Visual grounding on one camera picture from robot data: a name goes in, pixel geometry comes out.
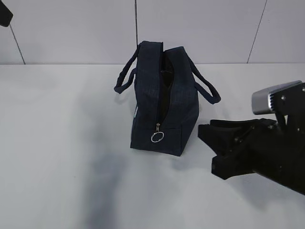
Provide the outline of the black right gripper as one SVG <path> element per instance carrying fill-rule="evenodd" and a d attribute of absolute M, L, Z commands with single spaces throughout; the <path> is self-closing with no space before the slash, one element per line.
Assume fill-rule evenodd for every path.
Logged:
<path fill-rule="evenodd" d="M 211 173 L 227 180 L 257 173 L 296 192 L 305 191 L 305 135 L 284 132 L 273 119 L 211 120 L 198 137 L 217 155 Z"/>

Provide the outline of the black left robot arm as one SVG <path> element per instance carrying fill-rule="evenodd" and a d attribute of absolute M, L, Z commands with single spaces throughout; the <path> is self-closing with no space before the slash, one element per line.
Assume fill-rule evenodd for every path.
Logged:
<path fill-rule="evenodd" d="M 7 6 L 0 1 L 0 25 L 2 27 L 8 27 L 13 18 L 12 12 L 7 8 Z"/>

